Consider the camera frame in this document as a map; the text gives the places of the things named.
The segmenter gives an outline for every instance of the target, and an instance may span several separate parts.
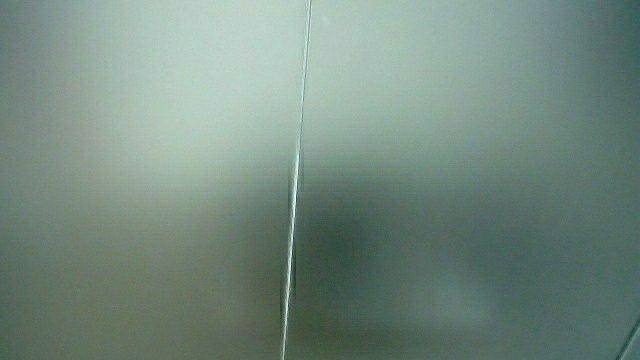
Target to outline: gray surface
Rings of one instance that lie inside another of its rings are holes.
[[[613,358],[639,14],[315,1],[290,358]],[[277,357],[304,15],[0,5],[0,358]]]
[[[303,12],[3,2],[0,358],[277,357]]]
[[[615,356],[640,53],[599,6],[315,3],[291,358]]]

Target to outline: vertical line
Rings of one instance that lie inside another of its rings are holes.
[[[307,87],[307,63],[309,59],[309,35],[311,29],[311,0],[307,0],[307,17],[304,33],[304,50],[302,56],[302,80],[300,89],[300,123],[298,127],[298,140],[296,143],[296,153],[294,162],[294,172],[292,181],[291,206],[289,209],[289,241],[287,245],[287,273],[284,296],[284,314],[282,323],[282,346],[280,349],[280,359],[285,360],[287,350],[287,332],[289,325],[289,301],[291,298],[291,283],[293,276],[293,241],[296,226],[296,205],[298,201],[298,184],[300,176],[300,153],[302,148],[302,124],[304,122],[304,95]]]
[[[625,342],[622,345],[622,348],[620,349],[620,351],[618,352],[618,355],[616,356],[616,360],[626,360],[626,356],[628,355],[629,349],[631,349],[631,346],[633,345],[634,340],[638,336],[638,332],[640,332],[640,317],[638,317],[635,325],[631,328],[629,335],[625,339]]]

